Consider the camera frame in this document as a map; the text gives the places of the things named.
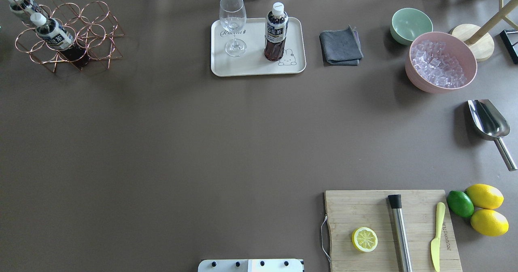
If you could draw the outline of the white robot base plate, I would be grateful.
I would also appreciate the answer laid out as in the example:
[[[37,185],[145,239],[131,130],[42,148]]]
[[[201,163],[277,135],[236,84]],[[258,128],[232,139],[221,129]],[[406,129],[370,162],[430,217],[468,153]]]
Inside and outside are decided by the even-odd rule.
[[[304,272],[302,259],[206,259],[198,272]]]

